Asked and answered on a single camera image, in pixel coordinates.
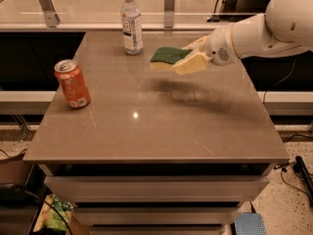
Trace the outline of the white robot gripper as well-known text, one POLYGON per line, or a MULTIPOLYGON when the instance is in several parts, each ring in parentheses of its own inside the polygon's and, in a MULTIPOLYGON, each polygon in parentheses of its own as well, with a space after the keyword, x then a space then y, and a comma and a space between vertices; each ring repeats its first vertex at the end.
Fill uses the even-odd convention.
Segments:
POLYGON ((184 50, 198 50, 205 52, 192 52, 183 60, 175 63, 171 69, 179 75, 203 71, 212 61, 217 66, 226 66, 239 60, 232 38, 231 24, 216 28, 207 38, 203 36, 189 45, 184 50))

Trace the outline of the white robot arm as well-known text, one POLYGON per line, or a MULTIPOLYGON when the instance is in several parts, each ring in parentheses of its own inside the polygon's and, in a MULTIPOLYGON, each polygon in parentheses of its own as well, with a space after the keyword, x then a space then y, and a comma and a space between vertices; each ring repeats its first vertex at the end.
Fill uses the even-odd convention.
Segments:
POLYGON ((266 12, 216 28, 190 45, 171 66, 179 74, 210 64, 226 66, 247 57, 279 58, 313 50, 313 0, 270 0, 266 12))

